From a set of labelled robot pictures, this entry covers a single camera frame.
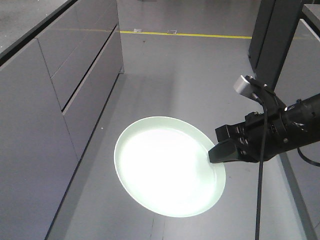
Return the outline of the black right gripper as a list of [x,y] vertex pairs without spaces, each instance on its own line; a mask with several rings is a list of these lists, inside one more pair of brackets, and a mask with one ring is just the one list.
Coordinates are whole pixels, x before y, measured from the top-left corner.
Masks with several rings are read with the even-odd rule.
[[[283,114],[283,111],[278,111],[267,116],[264,161],[285,152]],[[259,162],[264,136],[264,119],[264,114],[251,112],[245,116],[244,122],[225,124],[216,128],[218,144],[208,151],[209,161],[213,164]]]

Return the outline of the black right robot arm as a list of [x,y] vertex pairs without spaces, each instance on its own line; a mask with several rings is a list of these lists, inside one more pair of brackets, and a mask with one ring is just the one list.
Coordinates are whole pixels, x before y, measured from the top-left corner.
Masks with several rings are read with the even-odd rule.
[[286,106],[277,96],[264,97],[266,113],[251,112],[245,120],[216,128],[218,144],[208,152],[213,164],[258,163],[320,140],[320,96]]

